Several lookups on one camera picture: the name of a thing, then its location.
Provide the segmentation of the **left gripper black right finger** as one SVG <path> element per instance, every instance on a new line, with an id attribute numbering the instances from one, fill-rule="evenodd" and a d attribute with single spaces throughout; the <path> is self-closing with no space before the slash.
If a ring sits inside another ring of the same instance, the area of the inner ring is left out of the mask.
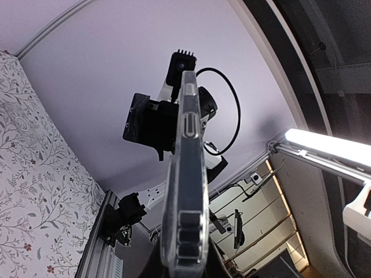
<path id="1" fill-rule="evenodd" d="M 209 239 L 209 251 L 207 263 L 205 266 L 204 278 L 232 278 L 228 270 L 225 268 L 220 253 L 212 239 Z"/>

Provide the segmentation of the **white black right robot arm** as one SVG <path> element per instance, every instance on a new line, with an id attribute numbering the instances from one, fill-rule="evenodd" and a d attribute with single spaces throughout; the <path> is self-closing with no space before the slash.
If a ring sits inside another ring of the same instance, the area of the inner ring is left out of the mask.
<path id="1" fill-rule="evenodd" d="M 199 101 L 203 125 L 215 116 L 217 104 L 211 94 L 199 87 Z M 164 153 L 174 154 L 179 105 L 169 101 L 151 100 L 150 96 L 135 93 L 130 106 L 128 117 L 123 131 L 123 139 L 136 144 L 154 148 L 163 161 Z M 205 151 L 205 166 L 208 182 L 212 182 L 228 165 L 222 155 L 213 156 Z M 145 211 L 153 209 L 163 201 L 165 196 L 166 180 L 156 186 L 138 193 L 139 202 L 144 205 Z"/>

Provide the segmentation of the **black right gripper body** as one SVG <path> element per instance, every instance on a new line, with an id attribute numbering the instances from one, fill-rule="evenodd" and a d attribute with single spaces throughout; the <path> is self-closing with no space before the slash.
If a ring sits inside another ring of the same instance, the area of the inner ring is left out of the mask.
<path id="1" fill-rule="evenodd" d="M 154 148 L 160 161 L 164 152 L 176 161 L 203 161 L 202 125 L 215 116 L 217 104 L 204 87 L 194 89 L 180 89 L 179 103 L 135 93 L 122 138 Z"/>

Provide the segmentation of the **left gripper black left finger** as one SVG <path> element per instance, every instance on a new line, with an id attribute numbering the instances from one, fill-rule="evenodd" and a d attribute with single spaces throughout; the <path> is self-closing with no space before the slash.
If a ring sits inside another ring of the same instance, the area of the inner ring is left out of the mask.
<path id="1" fill-rule="evenodd" d="M 168 268 L 161 262 L 161 243 L 157 241 L 151 255 L 137 278 L 170 278 Z"/>

